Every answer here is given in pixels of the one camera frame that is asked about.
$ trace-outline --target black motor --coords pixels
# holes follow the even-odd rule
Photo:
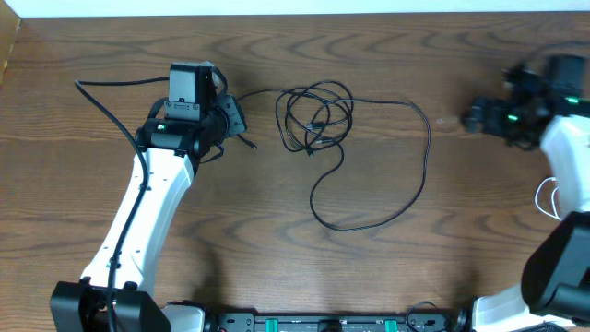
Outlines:
[[[506,138],[509,145],[536,148],[553,116],[590,116],[590,104],[580,100],[584,66],[583,57],[553,55],[541,76],[522,62],[504,74],[510,98],[475,98],[463,116],[463,125],[471,133]]]

